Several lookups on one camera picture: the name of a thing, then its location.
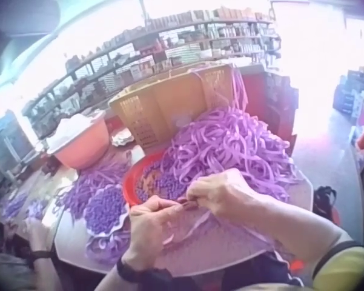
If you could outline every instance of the basket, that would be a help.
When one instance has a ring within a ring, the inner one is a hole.
[[[109,105],[147,149],[170,141],[201,113],[230,104],[232,80],[229,65],[187,65],[127,87]]]
[[[134,164],[125,175],[122,183],[122,194],[125,202],[127,202],[130,207],[142,202],[136,195],[136,183],[142,178],[144,169],[160,160],[163,157],[163,154],[164,152],[159,152],[144,156],[139,162]]]

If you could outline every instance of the floor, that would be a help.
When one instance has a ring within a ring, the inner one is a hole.
[[[348,139],[350,120],[332,108],[308,107],[297,111],[294,130],[298,134],[295,163],[314,187],[331,186],[337,191],[341,227],[362,243],[361,189]]]

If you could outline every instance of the orange plastic crate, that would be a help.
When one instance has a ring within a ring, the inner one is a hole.
[[[146,149],[168,142],[201,113],[230,104],[232,80],[229,65],[188,65],[127,87],[109,105]]]

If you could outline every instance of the red plastic bowl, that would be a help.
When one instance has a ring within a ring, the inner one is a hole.
[[[150,164],[160,160],[163,157],[164,151],[154,153],[152,155],[144,156],[138,161],[125,175],[122,183],[122,194],[124,200],[130,207],[141,203],[139,197],[136,195],[136,183],[141,179],[143,171]]]

